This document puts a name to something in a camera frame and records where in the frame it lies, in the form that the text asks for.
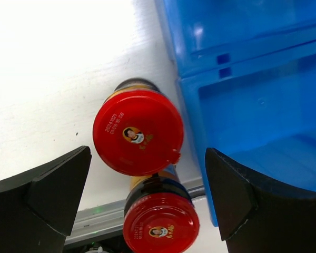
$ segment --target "black plastic part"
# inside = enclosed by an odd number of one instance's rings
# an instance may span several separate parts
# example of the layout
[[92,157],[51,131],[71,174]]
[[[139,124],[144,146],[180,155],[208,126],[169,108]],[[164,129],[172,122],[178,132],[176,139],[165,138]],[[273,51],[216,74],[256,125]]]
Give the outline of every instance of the black plastic part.
[[0,252],[62,252],[91,161],[82,146],[0,181]]
[[150,82],[150,81],[148,81],[148,80],[146,80],[146,79],[143,79],[143,78],[131,78],[131,79],[127,79],[127,80],[125,80],[124,82],[120,83],[120,84],[116,87],[115,91],[124,89],[124,88],[126,88],[126,87],[128,87],[128,86],[131,86],[132,83],[142,83],[142,84],[145,84],[145,85],[149,86],[149,87],[151,88],[151,90],[157,91],[157,92],[159,92],[159,93],[161,92],[161,91],[159,90],[159,88],[158,88],[155,84],[153,84],[152,82]]
[[180,183],[165,177],[151,177],[136,185],[126,198],[124,216],[131,205],[147,195],[155,193],[173,193],[192,203],[191,196]]
[[316,253],[316,192],[267,177],[216,149],[207,149],[205,162],[230,253]]

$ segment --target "logo on lid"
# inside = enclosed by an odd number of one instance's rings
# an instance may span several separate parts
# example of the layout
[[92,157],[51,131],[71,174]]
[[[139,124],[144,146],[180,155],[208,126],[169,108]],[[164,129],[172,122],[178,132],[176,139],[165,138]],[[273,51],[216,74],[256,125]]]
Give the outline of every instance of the logo on lid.
[[138,128],[129,127],[123,130],[123,137],[128,142],[134,144],[140,144],[144,141],[144,133],[142,133]]
[[151,228],[149,231],[149,235],[154,238],[165,237],[167,236],[168,233],[169,231],[164,227],[154,227],[154,228]]

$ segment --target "blue plastic box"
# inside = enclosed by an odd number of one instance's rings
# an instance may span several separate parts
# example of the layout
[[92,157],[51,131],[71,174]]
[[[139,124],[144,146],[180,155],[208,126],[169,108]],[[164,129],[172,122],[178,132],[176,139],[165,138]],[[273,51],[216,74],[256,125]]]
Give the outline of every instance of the blue plastic box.
[[316,191],[316,41],[179,79],[179,89],[216,226],[207,147]]
[[156,5],[180,77],[316,40],[316,0],[156,0]]

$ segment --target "jar lid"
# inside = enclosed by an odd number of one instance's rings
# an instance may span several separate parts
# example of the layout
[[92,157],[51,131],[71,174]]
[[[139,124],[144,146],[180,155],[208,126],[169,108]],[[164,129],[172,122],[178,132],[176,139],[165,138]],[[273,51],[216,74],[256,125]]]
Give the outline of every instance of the jar lid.
[[175,106],[151,90],[112,96],[98,112],[93,139],[102,160],[130,176],[157,173],[180,157],[184,129]]
[[184,252],[199,233],[193,205],[174,193],[155,193],[134,203],[125,216],[123,234],[136,253]]

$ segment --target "blue container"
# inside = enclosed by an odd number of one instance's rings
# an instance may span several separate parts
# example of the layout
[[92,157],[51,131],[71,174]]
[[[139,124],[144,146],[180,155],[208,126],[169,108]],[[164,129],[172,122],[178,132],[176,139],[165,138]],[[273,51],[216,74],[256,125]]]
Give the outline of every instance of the blue container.
[[180,77],[316,40],[316,0],[156,0]]
[[180,79],[179,89],[216,226],[207,147],[316,191],[316,41]]

